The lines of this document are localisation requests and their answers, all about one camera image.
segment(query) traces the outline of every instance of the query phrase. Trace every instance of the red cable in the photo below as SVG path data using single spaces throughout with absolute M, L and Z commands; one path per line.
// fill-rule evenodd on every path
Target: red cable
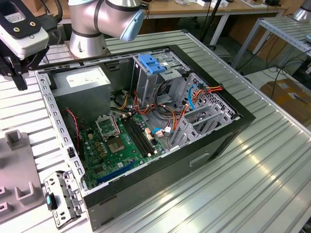
M 74 120 L 74 124 L 76 125 L 76 133 L 77 133 L 78 148 L 79 148 L 80 139 L 79 139 L 79 129 L 78 129 L 77 119 L 76 119 L 76 117 L 74 116 L 74 114 L 73 114 L 69 109 L 66 109 L 66 111 L 69 112 L 69 113 L 72 115 L 72 118 L 73 118 L 73 120 Z

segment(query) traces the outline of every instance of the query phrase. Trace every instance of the yellow wire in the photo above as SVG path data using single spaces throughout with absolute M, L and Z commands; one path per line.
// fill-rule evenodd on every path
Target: yellow wire
M 126 103 L 127 103 L 127 96 L 125 96 L 124 104 L 120 108 L 118 108 L 118 109 L 119 110 L 124 109 L 126 107 Z

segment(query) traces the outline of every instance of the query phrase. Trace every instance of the metal workbench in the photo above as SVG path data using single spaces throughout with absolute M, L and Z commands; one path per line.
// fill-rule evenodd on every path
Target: metal workbench
M 298 232 L 311 216 L 311 133 L 188 33 L 138 36 L 132 43 L 107 40 L 112 53 L 178 44 L 256 116 L 210 164 L 154 195 L 97 232 Z M 70 59 L 53 47 L 53 59 Z M 41 182 L 68 169 L 34 76 L 28 90 L 0 78 L 0 136 L 27 132 Z M 86 214 L 60 232 L 90 232 Z M 56 232 L 46 205 L 0 226 L 0 232 Z
M 273 33 L 281 39 L 285 40 L 287 43 L 291 44 L 293 48 L 305 52 L 306 55 L 311 55 L 311 43 L 305 40 L 306 36 L 311 34 L 311 21 L 307 23 L 300 23 L 295 21 L 291 17 L 259 18 L 253 29 L 249 33 L 239 53 L 237 54 L 234 62 L 232 63 L 233 68 L 236 68 L 239 64 L 239 61 L 243 57 L 253 38 L 256 36 L 256 33 L 258 32 L 260 27 L 264 27 L 266 29 L 266 33 L 259 41 L 257 47 L 253 52 L 254 54 L 261 48 L 268 36 Z M 292 51 L 293 50 L 289 51 L 288 55 L 285 56 L 284 60 L 281 62 L 280 65 L 285 62 L 285 60 L 292 53 Z

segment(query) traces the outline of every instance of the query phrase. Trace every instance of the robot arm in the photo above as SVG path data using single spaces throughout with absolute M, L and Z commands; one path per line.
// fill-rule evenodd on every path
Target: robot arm
M 140 0 L 69 0 L 70 51 L 79 58 L 107 53 L 104 35 L 132 41 L 141 28 Z
M 133 40 L 142 25 L 140 0 L 69 0 L 70 50 L 79 58 L 107 53 L 104 35 Z M 21 0 L 0 0 L 0 75 L 26 90 L 34 70 L 49 50 L 49 35 Z
M 301 7 L 293 14 L 293 19 L 308 22 L 311 19 L 311 0 L 305 0 Z
M 47 53 L 49 35 L 20 0 L 0 0 L 0 75 L 26 90 L 28 70 Z

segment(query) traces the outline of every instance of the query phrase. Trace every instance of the table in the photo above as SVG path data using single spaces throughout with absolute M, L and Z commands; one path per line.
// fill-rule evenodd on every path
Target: table
M 222 83 L 256 120 L 220 157 L 97 233 L 298 232 L 311 216 L 311 133 L 189 33 L 139 35 L 131 43 L 107 40 L 112 53 L 170 44 L 177 44 Z M 67 47 L 52 47 L 48 58 L 56 57 L 70 59 Z M 0 136 L 8 128 L 29 134 L 43 182 L 52 172 L 68 167 L 38 84 L 33 75 L 26 81 L 28 90 L 20 92 L 13 82 L 0 78 Z M 0 232 L 57 231 L 42 205 L 2 224 Z M 86 214 L 60 232 L 90 232 Z
M 239 64 L 239 61 L 241 60 L 250 42 L 252 41 L 261 26 L 266 29 L 266 33 L 260 40 L 253 53 L 256 53 L 256 51 L 261 48 L 264 41 L 268 38 L 269 34 L 273 33 L 293 46 L 292 50 L 290 50 L 289 53 L 284 57 L 283 61 L 280 63 L 279 66 L 285 64 L 285 61 L 293 52 L 294 48 L 305 52 L 306 55 L 311 55 L 311 43 L 305 40 L 306 36 L 311 34 L 311 21 L 308 23 L 300 23 L 295 21 L 291 17 L 260 18 L 257 20 L 252 31 L 248 35 L 246 41 L 241 47 L 239 53 L 237 54 L 234 62 L 232 63 L 233 68 L 236 68 Z
M 61 23 L 71 23 L 69 6 L 67 0 L 61 0 L 63 6 L 63 21 Z M 54 0 L 47 0 L 47 7 L 54 14 L 57 14 L 57 8 Z M 282 5 L 281 7 L 269 6 L 268 8 L 252 8 L 240 0 L 235 0 L 229 3 L 225 8 L 219 8 L 216 15 L 222 16 L 221 20 L 217 26 L 214 36 L 210 42 L 210 45 L 216 45 L 221 32 L 230 15 L 249 15 L 249 14 L 265 14 L 265 13 L 276 13 L 276 17 L 281 16 L 284 11 L 288 9 L 288 6 Z M 175 18 L 175 17 L 194 17 L 194 16 L 206 16 L 208 6 L 203 7 L 197 3 L 190 3 L 188 5 L 177 4 L 174 0 L 164 1 L 154 1 L 149 5 L 149 13 L 145 18 Z M 35 16 L 44 14 L 43 8 L 39 9 L 37 12 L 33 12 Z

